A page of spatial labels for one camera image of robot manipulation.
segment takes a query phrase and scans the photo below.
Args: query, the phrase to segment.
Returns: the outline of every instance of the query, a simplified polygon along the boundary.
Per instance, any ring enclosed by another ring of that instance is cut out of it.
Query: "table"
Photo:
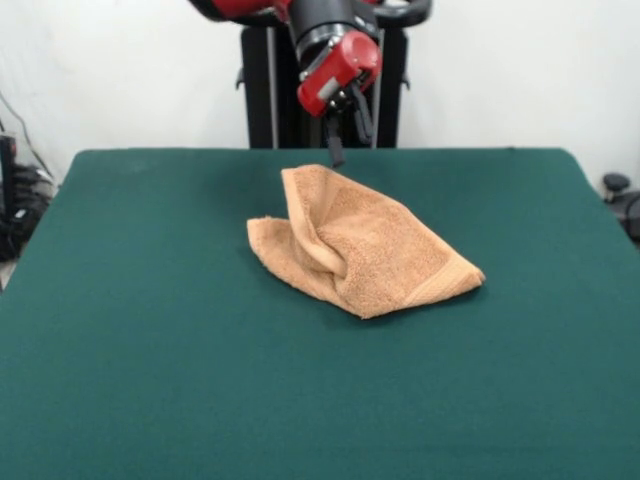
[[[247,242],[327,161],[80,154],[0,300],[0,478],[640,478],[640,261],[575,160],[349,152],[488,278],[371,322]]]

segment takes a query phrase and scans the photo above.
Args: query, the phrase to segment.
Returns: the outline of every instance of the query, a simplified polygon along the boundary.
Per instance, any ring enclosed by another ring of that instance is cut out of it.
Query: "black metal frame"
[[[285,27],[246,27],[241,35],[243,82],[251,148],[317,148],[324,146],[322,122],[309,115],[297,98],[299,65]],[[406,83],[408,40],[403,29],[383,31],[383,73],[379,86],[367,94],[369,109],[377,115],[374,147],[395,148],[402,86]],[[275,73],[275,88],[271,77]],[[374,99],[379,88],[379,105]],[[272,115],[272,101],[277,115]],[[341,122],[340,136],[347,148],[364,148],[352,118]]]

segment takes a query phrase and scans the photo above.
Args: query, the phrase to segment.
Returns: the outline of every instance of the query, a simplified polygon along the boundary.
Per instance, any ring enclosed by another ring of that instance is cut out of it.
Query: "orange towel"
[[[282,172],[289,219],[249,220],[275,276],[362,319],[439,302],[485,277],[405,206],[318,165]]]

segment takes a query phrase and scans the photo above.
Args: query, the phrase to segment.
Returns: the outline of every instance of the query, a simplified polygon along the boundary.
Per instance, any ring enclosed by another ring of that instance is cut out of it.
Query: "crumpled towel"
[[[247,223],[266,268],[291,286],[369,319],[439,302],[484,274],[404,205],[319,165],[282,171],[289,219]]]

